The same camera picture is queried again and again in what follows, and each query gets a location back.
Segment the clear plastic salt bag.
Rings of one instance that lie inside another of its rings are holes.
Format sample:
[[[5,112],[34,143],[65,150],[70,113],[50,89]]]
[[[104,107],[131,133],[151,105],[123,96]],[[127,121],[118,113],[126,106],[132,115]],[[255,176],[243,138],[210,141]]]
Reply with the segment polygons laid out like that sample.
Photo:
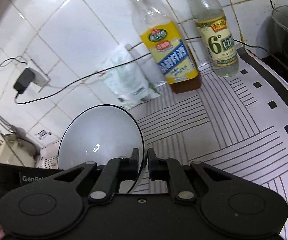
[[[117,97],[120,107],[125,110],[160,97],[124,45],[113,50],[104,61],[104,67],[111,69],[99,73],[99,80]]]

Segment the lovely bear carrot plate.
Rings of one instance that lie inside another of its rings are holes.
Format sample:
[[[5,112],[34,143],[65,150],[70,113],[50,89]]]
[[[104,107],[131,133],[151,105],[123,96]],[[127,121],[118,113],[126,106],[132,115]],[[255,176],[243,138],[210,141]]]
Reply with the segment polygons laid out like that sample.
[[[46,169],[58,169],[58,151],[60,140],[53,141],[41,148],[37,157],[36,167]]]

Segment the white vinegar bottle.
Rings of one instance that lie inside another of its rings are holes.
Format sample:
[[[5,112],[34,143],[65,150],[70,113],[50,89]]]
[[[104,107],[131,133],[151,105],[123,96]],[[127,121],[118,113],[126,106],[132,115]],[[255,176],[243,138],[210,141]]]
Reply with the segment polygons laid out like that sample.
[[[235,42],[218,0],[188,0],[196,28],[207,49],[214,72],[220,77],[237,74]]]

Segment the white wall socket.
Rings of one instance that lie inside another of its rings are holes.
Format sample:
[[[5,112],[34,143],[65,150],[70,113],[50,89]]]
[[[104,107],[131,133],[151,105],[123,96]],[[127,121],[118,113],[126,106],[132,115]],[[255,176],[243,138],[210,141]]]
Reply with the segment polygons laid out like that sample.
[[[32,72],[34,74],[34,79],[28,85],[28,88],[36,93],[41,92],[43,88],[48,85],[50,78],[39,70],[35,70],[33,68],[25,68],[25,70],[27,69],[29,70],[29,72]]]

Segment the black pot with lid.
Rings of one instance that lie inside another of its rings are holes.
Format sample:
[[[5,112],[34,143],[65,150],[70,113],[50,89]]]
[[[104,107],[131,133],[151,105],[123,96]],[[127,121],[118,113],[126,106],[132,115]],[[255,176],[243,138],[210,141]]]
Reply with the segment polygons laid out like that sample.
[[[288,5],[276,7],[265,29],[267,53],[288,71]]]

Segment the wall warning sticker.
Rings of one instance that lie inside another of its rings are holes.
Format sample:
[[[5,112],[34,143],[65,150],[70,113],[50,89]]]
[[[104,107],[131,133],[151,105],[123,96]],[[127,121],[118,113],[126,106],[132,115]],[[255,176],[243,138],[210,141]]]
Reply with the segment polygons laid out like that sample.
[[[39,140],[44,140],[46,137],[48,137],[49,135],[52,135],[51,132],[46,131],[44,129],[42,129],[41,131],[39,131],[38,133],[35,134],[35,136],[39,139]]]

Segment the large white bowl black rim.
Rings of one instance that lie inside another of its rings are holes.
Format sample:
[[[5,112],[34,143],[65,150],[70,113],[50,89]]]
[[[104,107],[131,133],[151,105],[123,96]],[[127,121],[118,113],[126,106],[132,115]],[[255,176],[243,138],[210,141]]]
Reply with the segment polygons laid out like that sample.
[[[134,117],[115,105],[98,105],[83,111],[68,126],[58,151],[58,168],[67,170],[87,161],[105,165],[113,158],[130,157],[139,150],[144,160],[145,141]]]

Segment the yellow label cooking wine bottle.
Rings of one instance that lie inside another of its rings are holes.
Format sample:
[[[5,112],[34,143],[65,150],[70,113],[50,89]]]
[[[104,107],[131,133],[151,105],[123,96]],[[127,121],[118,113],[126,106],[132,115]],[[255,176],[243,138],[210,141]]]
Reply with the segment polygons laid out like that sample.
[[[173,93],[201,87],[196,61],[174,17],[160,0],[129,0],[132,24]]]

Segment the striped white table mat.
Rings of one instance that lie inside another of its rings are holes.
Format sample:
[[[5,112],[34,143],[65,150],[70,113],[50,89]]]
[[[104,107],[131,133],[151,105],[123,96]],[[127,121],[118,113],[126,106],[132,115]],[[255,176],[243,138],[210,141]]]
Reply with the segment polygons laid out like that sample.
[[[240,48],[239,71],[218,77],[200,67],[201,87],[160,96],[130,111],[148,147],[182,164],[202,161],[265,186],[288,203],[288,83]],[[288,218],[281,231],[288,239]]]

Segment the white rice cooker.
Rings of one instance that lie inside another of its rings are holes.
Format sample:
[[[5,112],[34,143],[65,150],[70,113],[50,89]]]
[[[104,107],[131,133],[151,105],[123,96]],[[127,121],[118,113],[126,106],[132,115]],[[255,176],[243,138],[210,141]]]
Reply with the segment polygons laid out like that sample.
[[[24,140],[11,140],[0,146],[0,163],[24,167],[35,167],[36,148]]]

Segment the black power adapter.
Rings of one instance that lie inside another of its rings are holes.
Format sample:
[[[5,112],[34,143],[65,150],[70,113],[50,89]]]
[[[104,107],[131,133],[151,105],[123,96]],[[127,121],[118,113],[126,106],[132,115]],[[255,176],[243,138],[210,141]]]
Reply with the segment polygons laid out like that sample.
[[[35,76],[35,73],[30,68],[25,68],[15,81],[13,88],[18,94],[23,94],[29,84],[34,81]]]

